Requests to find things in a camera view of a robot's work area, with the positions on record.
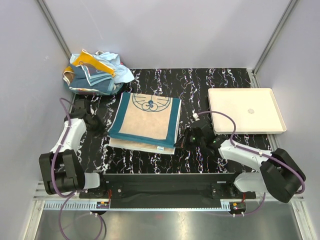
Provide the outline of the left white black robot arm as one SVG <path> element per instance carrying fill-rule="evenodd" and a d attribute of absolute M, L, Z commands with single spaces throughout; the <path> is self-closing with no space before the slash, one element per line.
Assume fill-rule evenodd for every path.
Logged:
<path fill-rule="evenodd" d="M 97 115 L 91 113 L 90 103 L 85 99 L 76 100 L 73 112 L 66 113 L 58 142 L 50 152 L 39 156 L 40 172 L 48 195 L 65 198 L 67 192 L 90 190 L 95 197 L 103 198 L 108 193 L 102 175 L 85 173 L 77 157 L 85 133 L 99 137 L 104 132 L 105 126 Z"/>

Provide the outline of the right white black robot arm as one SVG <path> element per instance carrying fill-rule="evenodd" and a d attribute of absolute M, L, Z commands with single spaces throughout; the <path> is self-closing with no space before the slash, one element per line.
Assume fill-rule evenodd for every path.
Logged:
<path fill-rule="evenodd" d="M 252 172 L 236 173 L 231 178 L 227 192 L 232 198 L 247 192 L 260 192 L 288 203 L 294 195 L 305 190 L 306 176 L 282 148 L 269 151 L 245 146 L 224 135 L 216 135 L 205 126 L 186 128 L 174 146 L 188 151 L 203 150 L 251 168 Z"/>

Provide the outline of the teal beige Doraemon towel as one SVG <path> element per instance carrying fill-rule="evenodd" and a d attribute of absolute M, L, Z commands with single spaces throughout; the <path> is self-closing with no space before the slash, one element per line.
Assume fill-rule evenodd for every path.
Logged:
<path fill-rule="evenodd" d="M 182 101 L 176 97 L 123 92 L 111 127 L 109 146 L 173 155 Z"/>

